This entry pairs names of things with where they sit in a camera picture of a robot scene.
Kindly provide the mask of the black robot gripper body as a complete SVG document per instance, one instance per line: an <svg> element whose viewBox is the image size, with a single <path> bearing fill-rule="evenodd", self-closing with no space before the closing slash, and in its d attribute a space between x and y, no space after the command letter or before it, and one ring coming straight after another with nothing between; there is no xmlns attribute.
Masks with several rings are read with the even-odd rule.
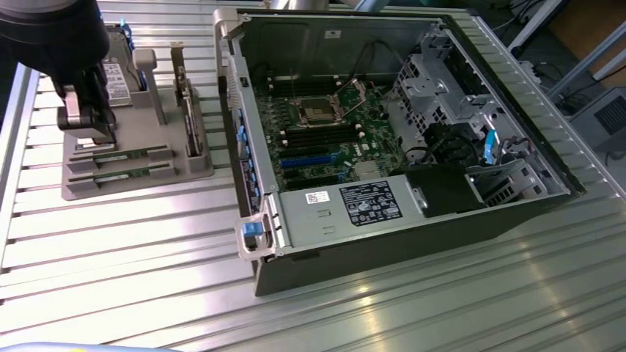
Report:
<svg viewBox="0 0 626 352"><path fill-rule="evenodd" d="M1 41L25 66L73 85L109 50L94 1L2 1Z"/></svg>

